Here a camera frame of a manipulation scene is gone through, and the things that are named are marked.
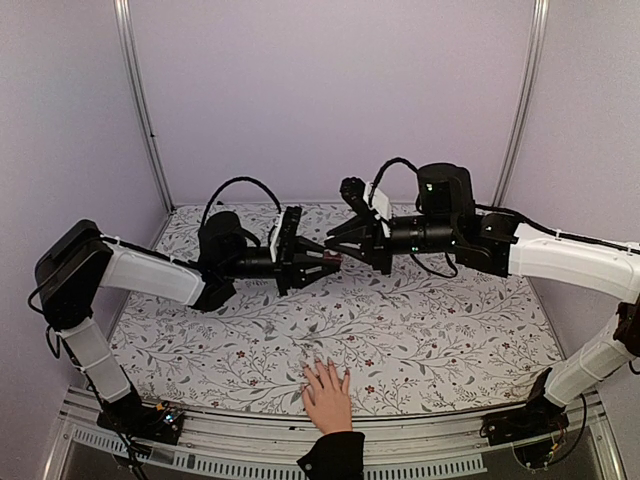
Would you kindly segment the red nail polish bottle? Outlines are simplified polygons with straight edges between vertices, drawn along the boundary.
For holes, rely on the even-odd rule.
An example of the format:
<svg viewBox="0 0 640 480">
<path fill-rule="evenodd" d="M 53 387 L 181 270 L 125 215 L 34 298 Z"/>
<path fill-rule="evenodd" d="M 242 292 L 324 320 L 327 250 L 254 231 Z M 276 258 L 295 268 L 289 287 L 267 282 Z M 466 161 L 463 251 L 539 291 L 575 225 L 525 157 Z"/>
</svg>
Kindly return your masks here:
<svg viewBox="0 0 640 480">
<path fill-rule="evenodd" d="M 329 264 L 339 265 L 342 262 L 342 255 L 340 253 L 325 250 L 323 252 L 322 259 Z"/>
</svg>

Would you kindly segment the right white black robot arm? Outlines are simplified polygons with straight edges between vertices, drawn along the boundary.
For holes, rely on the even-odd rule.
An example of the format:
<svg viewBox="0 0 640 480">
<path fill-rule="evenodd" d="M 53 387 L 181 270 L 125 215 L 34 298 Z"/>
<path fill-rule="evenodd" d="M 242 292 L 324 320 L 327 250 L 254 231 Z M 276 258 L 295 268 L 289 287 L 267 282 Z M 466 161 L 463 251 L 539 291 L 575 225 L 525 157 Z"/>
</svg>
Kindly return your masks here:
<svg viewBox="0 0 640 480">
<path fill-rule="evenodd" d="M 534 277 L 608 294 L 619 301 L 603 329 L 569 359 L 541 373 L 517 415 L 537 436 L 584 391 L 639 356 L 639 248 L 633 243 L 553 230 L 523 214 L 475 202 L 469 171 L 450 163 L 414 170 L 417 213 L 392 214 L 379 183 L 348 177 L 340 193 L 354 217 L 328 233 L 329 249 L 382 274 L 394 256 L 453 256 L 457 264 L 500 277 Z"/>
</svg>

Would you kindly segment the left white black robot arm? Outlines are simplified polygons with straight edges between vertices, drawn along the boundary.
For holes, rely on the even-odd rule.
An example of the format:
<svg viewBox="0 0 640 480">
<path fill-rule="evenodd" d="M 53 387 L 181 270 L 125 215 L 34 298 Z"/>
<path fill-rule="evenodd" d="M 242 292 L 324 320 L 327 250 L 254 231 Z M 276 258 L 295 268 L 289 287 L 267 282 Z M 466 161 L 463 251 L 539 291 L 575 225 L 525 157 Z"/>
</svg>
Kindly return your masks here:
<svg viewBox="0 0 640 480">
<path fill-rule="evenodd" d="M 197 232 L 199 256 L 186 262 L 103 234 L 96 223 L 76 223 L 37 262 L 36 287 L 27 304 L 77 362 L 110 405 L 111 419 L 128 434 L 148 426 L 148 412 L 93 320 L 101 288 L 170 299 L 200 312 L 221 308 L 236 293 L 237 279 L 272 279 L 280 295 L 339 271 L 341 258 L 298 235 L 301 209 L 280 214 L 271 241 L 242 227 L 238 215 L 218 212 Z"/>
</svg>

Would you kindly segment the black sleeved forearm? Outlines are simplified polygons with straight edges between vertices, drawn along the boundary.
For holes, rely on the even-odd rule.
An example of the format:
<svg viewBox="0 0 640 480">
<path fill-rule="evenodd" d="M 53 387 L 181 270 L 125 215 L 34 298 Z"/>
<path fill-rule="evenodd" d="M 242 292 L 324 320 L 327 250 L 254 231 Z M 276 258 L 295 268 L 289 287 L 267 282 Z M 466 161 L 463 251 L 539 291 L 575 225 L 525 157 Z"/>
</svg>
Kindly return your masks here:
<svg viewBox="0 0 640 480">
<path fill-rule="evenodd" d="M 337 432 L 319 438 L 311 450 L 297 460 L 306 479 L 362 480 L 365 435 Z"/>
</svg>

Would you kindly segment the person's hand with painted nails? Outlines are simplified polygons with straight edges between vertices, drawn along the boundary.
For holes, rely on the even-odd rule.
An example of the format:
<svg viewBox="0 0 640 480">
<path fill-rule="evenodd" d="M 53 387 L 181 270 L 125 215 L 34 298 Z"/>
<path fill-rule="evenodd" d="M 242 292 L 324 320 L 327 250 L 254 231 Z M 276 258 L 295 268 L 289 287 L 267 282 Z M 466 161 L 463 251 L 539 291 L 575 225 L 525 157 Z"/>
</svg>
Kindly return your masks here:
<svg viewBox="0 0 640 480">
<path fill-rule="evenodd" d="M 349 370 L 340 377 L 336 365 L 317 360 L 314 367 L 305 365 L 307 383 L 302 387 L 302 401 L 311 422 L 323 434 L 353 431 Z"/>
</svg>

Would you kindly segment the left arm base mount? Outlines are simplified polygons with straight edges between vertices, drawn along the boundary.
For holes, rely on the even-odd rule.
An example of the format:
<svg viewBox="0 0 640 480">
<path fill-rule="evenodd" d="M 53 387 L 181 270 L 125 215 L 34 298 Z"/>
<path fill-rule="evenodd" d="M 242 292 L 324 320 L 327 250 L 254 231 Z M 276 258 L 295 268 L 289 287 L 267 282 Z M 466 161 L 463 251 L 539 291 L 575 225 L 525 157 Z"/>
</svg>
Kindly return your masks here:
<svg viewBox="0 0 640 480">
<path fill-rule="evenodd" d="M 104 404 L 97 425 L 123 436 L 177 445 L 184 420 L 184 411 L 167 402 L 147 406 L 141 400 L 122 398 Z"/>
</svg>

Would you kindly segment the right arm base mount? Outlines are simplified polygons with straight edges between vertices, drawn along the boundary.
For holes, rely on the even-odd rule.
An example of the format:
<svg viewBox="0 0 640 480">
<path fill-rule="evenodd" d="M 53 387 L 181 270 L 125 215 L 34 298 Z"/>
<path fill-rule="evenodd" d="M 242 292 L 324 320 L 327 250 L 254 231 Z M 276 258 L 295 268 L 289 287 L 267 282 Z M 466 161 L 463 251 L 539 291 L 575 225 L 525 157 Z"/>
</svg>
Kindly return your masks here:
<svg viewBox="0 0 640 480">
<path fill-rule="evenodd" d="M 528 469 L 550 466 L 569 421 L 566 407 L 554 404 L 544 394 L 543 386 L 534 386 L 523 406 L 483 416 L 480 437 L 496 446 L 544 436 L 541 441 L 516 447 L 515 457 Z"/>
</svg>

